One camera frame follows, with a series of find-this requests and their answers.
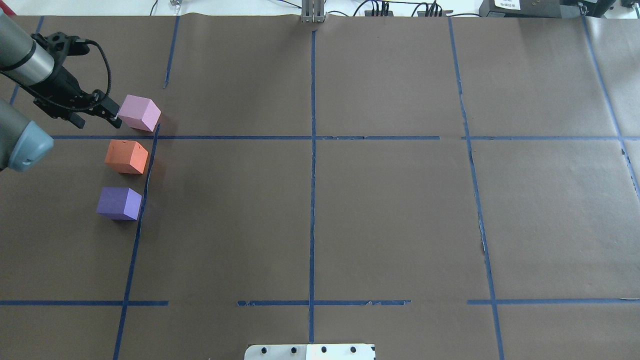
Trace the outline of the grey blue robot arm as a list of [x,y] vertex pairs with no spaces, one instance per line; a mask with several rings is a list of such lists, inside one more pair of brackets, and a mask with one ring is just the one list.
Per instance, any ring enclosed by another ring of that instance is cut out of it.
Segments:
[[[105,89],[87,91],[66,68],[70,57],[88,55],[96,48],[106,74]],[[41,162],[54,147],[54,138],[18,107],[19,92],[51,119],[83,129],[83,116],[106,120],[119,129],[119,104],[112,100],[113,75],[105,50],[94,39],[55,32],[43,35],[24,30],[13,16],[1,14],[1,76],[14,85],[1,100],[1,170],[25,173]]]

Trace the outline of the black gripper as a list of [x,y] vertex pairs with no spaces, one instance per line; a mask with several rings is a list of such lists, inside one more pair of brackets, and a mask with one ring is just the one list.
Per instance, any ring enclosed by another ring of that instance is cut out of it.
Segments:
[[78,80],[64,66],[56,66],[48,78],[30,85],[30,89],[34,91],[34,103],[53,119],[84,126],[85,120],[78,115],[83,113],[100,117],[115,129],[122,126],[118,117],[120,106],[100,89],[92,94],[83,91]]

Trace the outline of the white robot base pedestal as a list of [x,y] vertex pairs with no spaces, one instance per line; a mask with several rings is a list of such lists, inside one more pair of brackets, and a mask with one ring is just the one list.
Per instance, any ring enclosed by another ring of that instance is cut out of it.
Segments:
[[247,347],[245,360],[375,360],[374,344],[254,344]]

